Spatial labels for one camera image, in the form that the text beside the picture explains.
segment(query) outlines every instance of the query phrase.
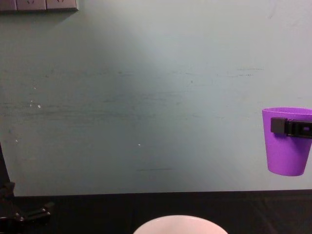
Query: power outlet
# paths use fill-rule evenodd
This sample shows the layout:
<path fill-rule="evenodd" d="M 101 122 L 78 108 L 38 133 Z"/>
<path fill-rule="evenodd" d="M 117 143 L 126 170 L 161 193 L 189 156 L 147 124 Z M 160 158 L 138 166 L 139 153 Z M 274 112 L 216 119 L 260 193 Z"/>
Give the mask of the power outlet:
<path fill-rule="evenodd" d="M 47 9 L 77 9 L 76 0 L 47 0 Z"/>
<path fill-rule="evenodd" d="M 45 0 L 17 0 L 19 11 L 39 11 L 46 10 Z"/>
<path fill-rule="evenodd" d="M 16 11 L 15 0 L 0 0 L 0 12 L 1 11 Z"/>

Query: light blue wall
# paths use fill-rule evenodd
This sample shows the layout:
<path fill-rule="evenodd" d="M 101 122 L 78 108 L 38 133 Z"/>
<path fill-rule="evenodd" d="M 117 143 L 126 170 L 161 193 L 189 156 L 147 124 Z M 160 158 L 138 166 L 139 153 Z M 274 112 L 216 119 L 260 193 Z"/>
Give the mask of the light blue wall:
<path fill-rule="evenodd" d="M 0 17 L 17 195 L 311 188 L 267 171 L 261 109 L 312 107 L 310 0 L 82 0 Z"/>

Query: black tablecloth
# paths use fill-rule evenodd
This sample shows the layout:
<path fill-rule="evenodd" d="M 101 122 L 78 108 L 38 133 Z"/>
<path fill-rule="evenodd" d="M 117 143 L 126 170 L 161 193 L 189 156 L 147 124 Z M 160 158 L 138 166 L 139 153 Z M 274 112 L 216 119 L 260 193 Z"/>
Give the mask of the black tablecloth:
<path fill-rule="evenodd" d="M 25 210 L 49 201 L 51 222 L 28 234 L 132 234 L 164 215 L 208 219 L 229 234 L 312 234 L 312 190 L 14 198 Z"/>

